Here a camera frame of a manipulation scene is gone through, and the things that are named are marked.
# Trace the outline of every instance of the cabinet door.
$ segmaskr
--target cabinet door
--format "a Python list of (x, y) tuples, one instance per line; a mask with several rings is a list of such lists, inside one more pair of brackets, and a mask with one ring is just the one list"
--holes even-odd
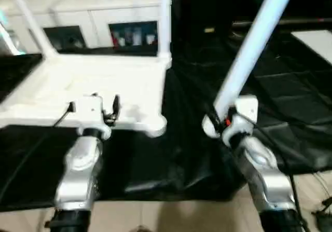
[(22, 16), (9, 16), (8, 21), (10, 23), (11, 30), (15, 32), (20, 43), (22, 44), (23, 50), (27, 53), (38, 53), (39, 48), (29, 32), (26, 22)]
[[(79, 36), (82, 36), (84, 40), (83, 44), (86, 45), (86, 47), (96, 48), (99, 46), (95, 28), (93, 27), (92, 20), (87, 11), (40, 14), (35, 15), (35, 18), (41, 28), (59, 28), (59, 33), (61, 33), (62, 27), (78, 27)], [(11, 16), (8, 17), (8, 20), (12, 30), (18, 36), (25, 50), (28, 53), (38, 53), (40, 50), (35, 43), (32, 33), (27, 27), (25, 19), (22, 16)]]
[(64, 28), (63, 34), (68, 34), (68, 28), (79, 28), (80, 34), (84, 39), (84, 44), (88, 48), (96, 48), (99, 46), (98, 38), (92, 24), (92, 20), (87, 11), (76, 12), (59, 12), (47, 15), (36, 15), (38, 24), (49, 31), (51, 28)]
[(101, 47), (113, 46), (110, 24), (157, 21), (158, 6), (91, 11)]

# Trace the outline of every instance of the white metal pole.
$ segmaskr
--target white metal pole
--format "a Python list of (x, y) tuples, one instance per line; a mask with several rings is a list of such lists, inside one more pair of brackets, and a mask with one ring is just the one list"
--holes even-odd
[(159, 0), (158, 57), (170, 58), (171, 0)]
[(34, 34), (36, 42), (40, 46), (41, 52), (44, 57), (53, 57), (57, 54), (56, 50), (53, 48), (49, 39), (47, 38), (45, 32), (40, 28), (37, 21), (35, 20), (33, 14), (29, 10), (25, 0), (15, 0), (18, 7), (21, 9), (22, 15), (24, 16), (30, 30)]
[[(288, 1), (264, 0), (214, 102), (221, 119), (239, 96)], [(216, 136), (213, 125), (207, 117), (203, 120), (203, 129), (207, 135)]]

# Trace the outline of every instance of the metal bracket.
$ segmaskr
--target metal bracket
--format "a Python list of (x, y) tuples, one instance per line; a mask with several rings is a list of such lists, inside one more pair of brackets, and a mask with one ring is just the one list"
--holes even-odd
[(98, 194), (96, 177), (102, 162), (102, 143), (92, 136), (79, 137), (65, 158), (65, 174), (56, 193), (56, 208), (91, 210)]
[(273, 152), (255, 137), (245, 137), (239, 145), (238, 165), (249, 183), (258, 212), (295, 209), (288, 177), (277, 165)]

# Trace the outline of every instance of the black cable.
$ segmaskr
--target black cable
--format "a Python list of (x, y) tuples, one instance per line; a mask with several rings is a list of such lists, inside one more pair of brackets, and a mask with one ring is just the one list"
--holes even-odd
[(298, 216), (299, 216), (299, 218), (301, 220), (301, 225), (302, 225), (303, 229), (305, 230), (305, 232), (310, 232), (310, 230), (308, 228), (308, 223), (307, 223), (307, 221), (302, 216), (302, 212), (301, 212), (301, 208), (300, 208), (300, 203), (299, 203), (299, 198), (298, 198), (297, 190), (296, 190), (296, 184), (295, 184), (295, 181), (294, 181), (294, 176), (293, 176), (293, 174), (291, 174), (291, 168), (289, 167), (288, 161), (284, 157), (284, 154), (283, 154), (282, 150), (277, 145), (277, 143), (271, 138), (271, 136), (267, 132), (265, 132), (259, 125), (257, 125), (254, 121), (252, 121), (251, 119), (249, 119), (248, 117), (246, 117), (246, 116), (244, 116), (242, 114), (237, 113), (237, 115), (239, 115), (240, 117), (244, 118), (245, 120), (247, 120), (248, 122), (250, 122), (251, 124), (253, 124), (254, 127), (259, 132), (261, 132), (270, 141), (270, 143), (272, 144), (272, 146), (274, 147), (274, 149), (278, 152), (280, 158), (282, 159), (282, 161), (283, 161), (283, 163), (285, 165), (285, 169), (286, 169), (286, 171), (288, 173), (288, 176), (289, 176), (290, 184), (292, 186), (293, 193), (294, 193), (295, 207), (296, 207), (296, 210), (297, 210), (297, 214), (298, 214)]
[[(54, 123), (52, 128), (56, 127), (63, 119), (66, 117), (66, 115), (70, 112), (70, 107), (67, 108), (66, 112)], [(37, 143), (28, 151), (28, 153), (22, 158), (19, 165), (15, 168), (15, 171), (12, 173), (12, 175), (8, 178), (6, 181), (4, 187), (0, 191), (0, 203), (3, 201), (3, 198), (5, 196), (5, 193), (8, 190), (8, 187), (11, 185), (13, 180), (16, 178), (19, 171), (22, 169), (26, 161), (30, 158), (30, 156), (38, 149), (38, 147), (42, 144), (42, 142), (49, 136), (49, 133), (46, 132), (44, 135), (37, 141)]]

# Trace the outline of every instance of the white countertop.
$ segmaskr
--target white countertop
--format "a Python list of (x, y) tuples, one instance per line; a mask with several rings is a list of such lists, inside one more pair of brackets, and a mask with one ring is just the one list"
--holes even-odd
[[(102, 10), (157, 6), (159, 0), (27, 0), (34, 14), (70, 12), (81, 10)], [(19, 15), (20, 10), (13, 5), (5, 10), (7, 15)]]

